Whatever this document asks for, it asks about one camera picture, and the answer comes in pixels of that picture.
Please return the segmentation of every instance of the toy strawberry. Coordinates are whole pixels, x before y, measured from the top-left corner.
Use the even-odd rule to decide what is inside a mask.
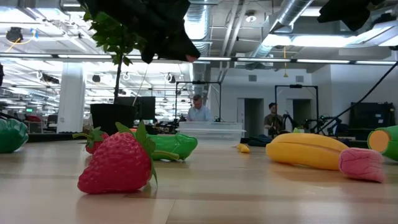
[[[78,188],[88,194],[133,192],[155,176],[151,154],[155,142],[147,138],[145,125],[139,124],[136,137],[129,128],[116,123],[119,133],[105,139],[79,177]]]
[[[109,135],[101,131],[100,129],[101,127],[92,129],[88,134],[85,133],[74,134],[73,138],[77,138],[80,136],[86,137],[87,138],[86,151],[90,154],[93,154],[102,144],[102,142],[105,139],[109,138]]]

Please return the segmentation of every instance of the potted plant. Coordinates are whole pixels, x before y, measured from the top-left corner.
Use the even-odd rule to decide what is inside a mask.
[[[118,66],[116,86],[114,88],[114,102],[116,102],[116,98],[119,95],[122,64],[129,66],[132,63],[126,55],[132,52],[133,49],[139,49],[144,40],[103,12],[92,18],[88,10],[86,10],[83,19],[86,22],[91,21],[90,29],[96,31],[92,38],[96,41],[97,47],[102,47],[104,52],[111,53],[113,63]],[[137,111],[133,105],[117,104],[92,104],[90,110],[94,128],[101,127],[101,130],[109,135],[118,131],[114,125],[115,122],[120,122],[132,128]]]

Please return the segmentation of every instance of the desk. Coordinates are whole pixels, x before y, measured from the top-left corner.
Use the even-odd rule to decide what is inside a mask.
[[[134,194],[85,195],[82,141],[28,143],[0,155],[2,224],[397,223],[398,166],[388,183],[271,162],[263,147],[199,147],[186,162],[155,162],[159,178]]]

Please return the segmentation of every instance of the white column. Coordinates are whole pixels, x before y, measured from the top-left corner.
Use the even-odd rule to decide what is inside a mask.
[[[64,62],[57,132],[82,132],[86,75],[82,63]]]

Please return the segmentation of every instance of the clear plastic bin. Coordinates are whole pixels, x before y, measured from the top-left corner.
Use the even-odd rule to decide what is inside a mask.
[[[181,134],[192,136],[198,139],[200,146],[223,146],[235,147],[241,142],[241,123],[227,122],[180,122],[177,129]]]

